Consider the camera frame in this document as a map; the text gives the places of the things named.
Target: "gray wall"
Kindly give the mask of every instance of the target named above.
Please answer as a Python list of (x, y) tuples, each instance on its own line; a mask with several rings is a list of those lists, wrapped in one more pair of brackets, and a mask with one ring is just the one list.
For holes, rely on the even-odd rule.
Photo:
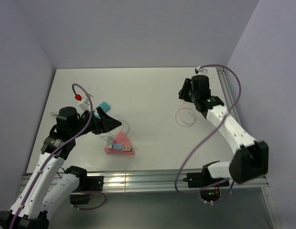
[(296, 229), (296, 0), (260, 0), (229, 66), (242, 83), (242, 124), (270, 146), (267, 178), (283, 226)]
[(0, 0), (0, 210), (15, 201), (53, 73), (15, 3)]
[(227, 64), (258, 0), (15, 0), (56, 68)]

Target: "purple cable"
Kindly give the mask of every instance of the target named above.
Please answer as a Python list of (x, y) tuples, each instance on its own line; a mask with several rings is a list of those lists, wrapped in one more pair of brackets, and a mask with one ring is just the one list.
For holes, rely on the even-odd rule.
[(106, 202), (106, 194), (103, 193), (103, 192), (98, 192), (98, 191), (85, 191), (85, 192), (82, 192), (82, 193), (85, 193), (85, 194), (91, 194), (91, 193), (95, 193), (95, 194), (101, 194), (104, 196), (104, 200), (101, 202), (101, 204), (99, 204), (98, 206), (96, 207), (93, 207), (93, 208), (81, 208), (81, 207), (78, 207), (76, 205), (73, 205), (73, 208), (77, 209), (77, 210), (82, 210), (82, 211), (90, 211), (90, 210), (95, 210), (101, 206), (103, 206)]
[[(85, 124), (84, 128), (79, 132), (77, 133), (74, 137), (72, 137), (71, 139), (69, 139), (68, 141), (66, 141), (64, 144), (62, 144), (61, 146), (59, 146), (58, 148), (56, 148), (49, 156), (48, 158), (44, 161), (44, 163), (42, 164), (40, 170), (43, 171), (43, 169), (46, 167), (47, 163), (51, 160), (51, 158), (57, 153), (59, 152), (63, 147), (65, 147), (67, 144), (69, 144), (70, 142), (74, 141), (77, 137), (79, 137), (85, 130), (86, 128), (89, 126), (91, 120), (92, 120), (92, 116), (93, 116), (93, 103), (92, 103), (92, 100), (91, 100), (91, 97), (89, 96), (89, 94), (87, 93), (87, 91), (82, 87), (80, 86), (79, 84), (77, 83), (74, 83), (72, 85), (72, 89), (73, 89), (73, 92), (74, 94), (76, 95), (76, 91), (75, 91), (75, 86), (79, 87), (83, 92), (84, 94), (86, 95), (86, 97), (88, 98), (89, 100), (89, 103), (90, 103), (90, 116), (89, 116), (89, 119), (87, 120), (87, 123)], [(21, 206), (23, 206), (25, 203), (26, 203), (26, 200), (28, 199), (33, 187), (35, 186), (35, 184), (37, 183), (39, 177), (40, 177), (41, 173), (37, 173), (31, 183), (31, 185), (29, 186), (28, 188), (28, 191), (26, 192), (22, 202), (21, 202)], [(9, 226), (9, 229), (13, 229), (13, 225), (19, 215), (19, 213), (21, 212), (22, 208), (18, 208), (18, 210), (16, 211), (16, 213), (14, 214), (13, 218), (12, 218), (12, 221), (11, 221), (11, 224)]]
[[(232, 69), (230, 69), (230, 68), (228, 68), (227, 66), (224, 66), (224, 65), (221, 65), (221, 64), (208, 64), (208, 65), (204, 65), (204, 66), (201, 66), (200, 68), (207, 68), (207, 67), (222, 67), (222, 68), (224, 68), (224, 69), (226, 69), (226, 70), (228, 70), (234, 77), (235, 77), (235, 79), (237, 80), (237, 83), (238, 83), (238, 87), (239, 87), (239, 92), (238, 92), (238, 96), (237, 96), (237, 99), (236, 99), (236, 101), (233, 103), (233, 105), (228, 109), (228, 112), (230, 112), (236, 105), (237, 105), (237, 103), (238, 103), (238, 101), (239, 101), (239, 99), (240, 99), (240, 96), (241, 96), (241, 93), (242, 93), (242, 86), (241, 86), (241, 83), (240, 83), (240, 81), (239, 81), (239, 79), (238, 79), (238, 77), (237, 77), (237, 75), (233, 72), (233, 70)], [(198, 148), (200, 148), (207, 140), (209, 140), (219, 129), (220, 129), (220, 127), (224, 124), (224, 122), (225, 122), (225, 120), (226, 120), (226, 118), (228, 117), (228, 114), (226, 114), (224, 117), (223, 117), (223, 119), (222, 119), (222, 121), (220, 122), (220, 124), (209, 134), (209, 135), (207, 135), (201, 142), (199, 142), (194, 148), (193, 148), (193, 150), (188, 154), (188, 156), (186, 157), (186, 159), (184, 160), (184, 162), (182, 163), (182, 166), (181, 166), (181, 168), (179, 169), (179, 171), (178, 171), (178, 173), (177, 173), (177, 175), (176, 175), (176, 178), (175, 178), (175, 190), (177, 191), (177, 192), (181, 192), (180, 190), (178, 190), (178, 186), (177, 186), (177, 182), (178, 182), (178, 179), (179, 179), (179, 176), (180, 176), (180, 174), (181, 174), (181, 172), (182, 172), (182, 170), (183, 170), (183, 168), (185, 167), (185, 165), (186, 165), (186, 163), (189, 161), (189, 159), (191, 158), (191, 156), (196, 152), (196, 150), (198, 149)], [(218, 185), (218, 184), (221, 184), (221, 183), (223, 183), (223, 182), (226, 182), (228, 179), (224, 179), (224, 180), (222, 180), (222, 181), (219, 181), (219, 182), (216, 182), (216, 183), (214, 183), (214, 184), (211, 184), (211, 185), (208, 185), (208, 186), (206, 186), (206, 187), (203, 187), (203, 188), (200, 188), (199, 190), (195, 190), (195, 191), (185, 191), (186, 193), (193, 193), (193, 192), (195, 192), (195, 193), (197, 193), (198, 191), (200, 191), (200, 190), (205, 190), (205, 189), (208, 189), (208, 188), (210, 188), (210, 187), (213, 187), (213, 186), (215, 186), (215, 185)], [(230, 186), (230, 188), (229, 188), (229, 191), (226, 193), (226, 195), (224, 195), (224, 197), (222, 197), (221, 199), (219, 199), (218, 201), (220, 201), (220, 200), (222, 200), (222, 199), (224, 199), (229, 193), (230, 193), (230, 191), (231, 191), (231, 189), (233, 188), (233, 185), (234, 185), (234, 181), (232, 182), (232, 184), (231, 184), (231, 186)]]

